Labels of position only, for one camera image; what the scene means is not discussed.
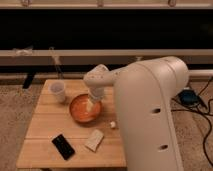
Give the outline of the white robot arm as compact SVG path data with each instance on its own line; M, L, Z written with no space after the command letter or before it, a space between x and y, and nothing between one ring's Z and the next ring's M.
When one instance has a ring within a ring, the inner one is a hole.
M189 71L177 57L131 63L108 70L98 65L84 75L90 97L114 88L117 122L128 171L184 171L170 101L187 85Z

